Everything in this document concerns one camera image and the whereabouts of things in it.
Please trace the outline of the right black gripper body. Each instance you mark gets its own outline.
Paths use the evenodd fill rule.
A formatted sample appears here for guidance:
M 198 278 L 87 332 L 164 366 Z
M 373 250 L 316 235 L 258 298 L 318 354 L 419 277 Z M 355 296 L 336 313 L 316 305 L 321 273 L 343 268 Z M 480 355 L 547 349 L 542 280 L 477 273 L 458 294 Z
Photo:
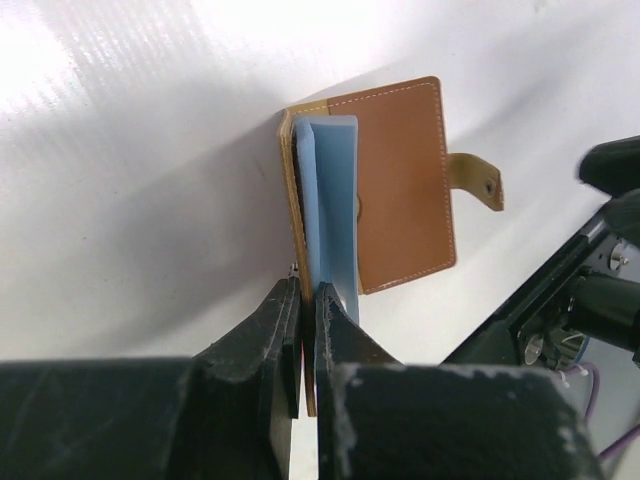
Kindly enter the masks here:
M 638 137 L 593 147 L 577 176 L 608 201 L 447 362 L 565 370 L 590 338 L 639 360 L 639 283 L 621 276 L 639 245 Z

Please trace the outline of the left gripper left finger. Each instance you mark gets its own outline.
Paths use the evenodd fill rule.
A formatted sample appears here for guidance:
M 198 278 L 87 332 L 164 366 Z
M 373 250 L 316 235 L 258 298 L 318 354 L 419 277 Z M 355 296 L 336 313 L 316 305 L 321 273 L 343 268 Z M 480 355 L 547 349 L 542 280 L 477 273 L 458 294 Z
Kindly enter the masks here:
M 301 293 L 281 279 L 197 358 L 197 479 L 286 479 L 301 383 Z

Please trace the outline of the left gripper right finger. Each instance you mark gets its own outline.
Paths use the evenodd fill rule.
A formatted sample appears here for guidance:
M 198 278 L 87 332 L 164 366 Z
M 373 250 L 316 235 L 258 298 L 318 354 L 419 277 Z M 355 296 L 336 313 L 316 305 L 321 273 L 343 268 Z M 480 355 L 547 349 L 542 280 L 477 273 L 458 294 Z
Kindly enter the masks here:
M 316 294 L 315 324 L 319 477 L 391 479 L 400 363 L 351 319 L 330 283 Z

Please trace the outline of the brown leather card holder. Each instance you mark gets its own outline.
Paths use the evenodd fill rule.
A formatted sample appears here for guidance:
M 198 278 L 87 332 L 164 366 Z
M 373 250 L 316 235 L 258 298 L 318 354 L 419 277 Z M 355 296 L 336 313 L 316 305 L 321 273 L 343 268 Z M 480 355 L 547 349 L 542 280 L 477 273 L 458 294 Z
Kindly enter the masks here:
M 426 76 L 285 108 L 278 143 L 303 301 L 306 408 L 318 413 L 315 299 L 358 298 L 454 266 L 451 193 L 504 207 L 500 170 L 447 149 L 438 78 Z

